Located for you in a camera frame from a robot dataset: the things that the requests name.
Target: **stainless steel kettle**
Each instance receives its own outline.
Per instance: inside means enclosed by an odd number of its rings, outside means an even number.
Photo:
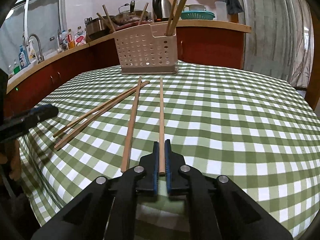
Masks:
[[[169,0],[152,0],[153,20],[155,22],[168,21],[171,12]]]

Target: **wooden chopstick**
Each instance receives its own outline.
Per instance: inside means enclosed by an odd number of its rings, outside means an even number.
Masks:
[[[105,12],[105,14],[106,14],[106,16],[107,16],[107,18],[108,18],[108,20],[109,20],[109,23],[110,23],[110,25],[111,25],[111,27],[112,27],[111,31],[112,31],[113,33],[116,32],[116,29],[115,29],[115,27],[113,26],[113,23],[112,23],[112,21],[111,21],[111,19],[110,19],[110,16],[109,16],[109,14],[108,14],[108,11],[107,11],[106,6],[105,6],[105,5],[102,5],[102,7],[103,7],[103,10],[104,10],[104,12]]]
[[[160,78],[160,126],[159,126],[159,175],[165,174],[164,164],[164,109],[163,109],[163,84]]]
[[[136,115],[137,115],[137,109],[138,109],[138,101],[139,101],[139,93],[140,93],[140,85],[141,85],[141,79],[139,78],[136,95],[134,98],[134,102],[132,104],[131,114],[130,114],[130,120],[128,124],[128,130],[127,130],[127,136],[125,138],[124,142],[124,150],[122,155],[122,162],[121,162],[121,172],[125,172],[129,168],[129,162],[130,162],[130,155],[131,155],[131,144],[132,144],[132,135],[133,135],[133,128],[134,123],[136,121]]]
[[[97,13],[97,15],[99,16],[100,20],[102,20],[102,22],[105,24],[105,26],[107,26],[112,31],[112,27],[110,26],[108,21],[105,18],[103,18],[101,14]]]
[[[141,14],[141,16],[140,16],[140,20],[139,20],[138,25],[140,25],[141,22],[142,22],[142,19],[143,19],[144,13],[145,13],[146,10],[147,10],[148,4],[149,4],[149,3],[146,2],[145,6],[144,6],[144,8],[143,8],[142,14]]]
[[[141,84],[141,87],[144,87],[148,85],[150,82],[145,81]],[[107,104],[104,108],[102,108],[100,111],[98,111],[96,114],[92,115],[90,118],[88,118],[85,122],[80,124],[77,128],[75,128],[71,133],[69,133],[65,138],[63,138],[61,141],[59,141],[55,146],[55,150],[60,150],[62,147],[64,147],[68,142],[70,142],[74,137],[76,137],[89,123],[97,119],[100,115],[104,114],[106,111],[110,110],[112,107],[120,103],[123,99],[127,98],[129,95],[135,92],[137,87],[135,87],[134,90],[127,91],[125,94],[117,98],[115,101],[113,101],[110,104]]]
[[[172,2],[172,7],[171,7],[171,12],[170,12],[170,16],[169,16],[168,23],[167,23],[167,30],[165,31],[165,35],[166,35],[166,36],[167,36],[168,33],[169,33],[170,24],[171,24],[171,21],[172,21],[172,18],[173,18],[173,12],[174,12],[174,8],[176,7],[176,3],[177,3],[177,0],[173,0],[173,2]]]
[[[176,26],[177,26],[177,24],[178,24],[178,20],[179,20],[179,18],[180,18],[181,12],[182,12],[185,4],[186,4],[186,1],[187,1],[187,0],[180,0],[179,5],[178,5],[178,8],[177,8],[177,10],[176,10],[176,13],[175,13],[175,15],[174,15],[172,24],[171,24],[171,26],[170,26],[170,30],[169,30],[168,36],[173,35],[174,30],[175,30],[175,28],[176,28]]]
[[[114,102],[115,100],[117,100],[119,97],[121,97],[122,95],[124,95],[125,93],[131,91],[132,93],[136,90],[137,87],[133,87],[128,89],[127,91],[121,93],[120,95],[111,98],[110,100],[102,103],[101,105],[98,105],[97,107],[95,107],[94,109],[88,111],[87,113],[81,115],[79,118],[77,118],[76,120],[72,121],[71,123],[67,124],[65,127],[63,127],[62,129],[60,129],[59,131],[57,131],[56,133],[53,134],[53,137],[57,137],[60,134],[62,134],[66,129],[76,125],[77,123],[81,122],[84,118],[86,118],[87,116],[89,116],[90,114],[93,114],[97,111],[99,111],[100,109],[102,109],[103,107],[105,107],[107,104],[111,104],[112,102]]]

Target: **checkered tablecloth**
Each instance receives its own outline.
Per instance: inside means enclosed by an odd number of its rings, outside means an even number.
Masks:
[[[165,139],[202,173],[229,176],[294,237],[319,210],[320,121],[287,82],[223,67],[178,62],[163,76]],[[23,187],[41,225],[101,174],[121,176],[120,164],[134,94],[54,151],[58,129],[135,86],[120,67],[82,73],[48,95],[58,117],[20,138]],[[130,166],[159,138],[160,76],[145,75]],[[136,239],[189,239],[184,201],[168,200],[164,178],[157,202],[140,200]]]

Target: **silver bolt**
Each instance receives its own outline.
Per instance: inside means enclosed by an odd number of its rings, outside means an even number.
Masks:
[[[221,175],[221,176],[219,176],[219,181],[220,181],[221,183],[227,183],[227,182],[229,181],[229,179],[228,179],[227,176]]]
[[[97,179],[96,179],[96,183],[98,183],[98,184],[100,184],[100,185],[102,185],[103,183],[105,183],[107,180],[106,180],[106,178],[105,177],[98,177]]]
[[[188,165],[182,165],[182,166],[180,167],[180,169],[181,169],[183,172],[188,172],[188,171],[190,171],[190,167],[189,167]]]
[[[135,172],[140,173],[144,171],[144,168],[142,166],[137,166],[133,169]]]

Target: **window pane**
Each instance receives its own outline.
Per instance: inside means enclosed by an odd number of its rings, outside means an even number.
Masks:
[[[28,35],[36,34],[41,42],[42,52],[47,55],[58,48],[57,35],[60,28],[58,0],[30,0],[28,5]],[[39,54],[38,45],[33,39],[33,48]]]
[[[20,45],[22,45],[24,4],[13,9],[0,29],[0,67],[5,70],[13,66],[16,59],[19,64]]]

